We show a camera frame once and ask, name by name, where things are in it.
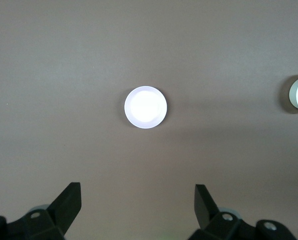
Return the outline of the pink bowl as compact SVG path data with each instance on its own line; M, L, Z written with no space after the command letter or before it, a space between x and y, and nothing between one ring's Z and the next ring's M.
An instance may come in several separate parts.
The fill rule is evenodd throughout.
M161 124L167 110L165 96L152 86L133 89L124 103L124 112L128 121L140 129L151 129Z

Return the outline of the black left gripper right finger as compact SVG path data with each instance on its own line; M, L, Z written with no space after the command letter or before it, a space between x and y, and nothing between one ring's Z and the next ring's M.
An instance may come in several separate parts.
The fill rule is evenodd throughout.
M260 220L251 226L228 211L221 211L206 186L195 185L194 211L200 226L188 240L294 240L283 224Z

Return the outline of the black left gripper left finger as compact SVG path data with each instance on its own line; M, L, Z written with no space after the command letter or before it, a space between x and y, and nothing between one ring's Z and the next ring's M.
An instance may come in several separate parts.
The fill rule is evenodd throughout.
M65 240L81 206L81 184L70 183L46 209L32 210L10 223L0 216L0 240Z

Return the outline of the brown table cover mat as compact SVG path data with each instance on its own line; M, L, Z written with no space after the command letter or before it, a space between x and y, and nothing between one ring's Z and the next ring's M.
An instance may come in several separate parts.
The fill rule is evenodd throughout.
M68 240L187 240L196 184L298 239L298 0L0 0L0 215L80 182ZM165 119L132 125L140 86Z

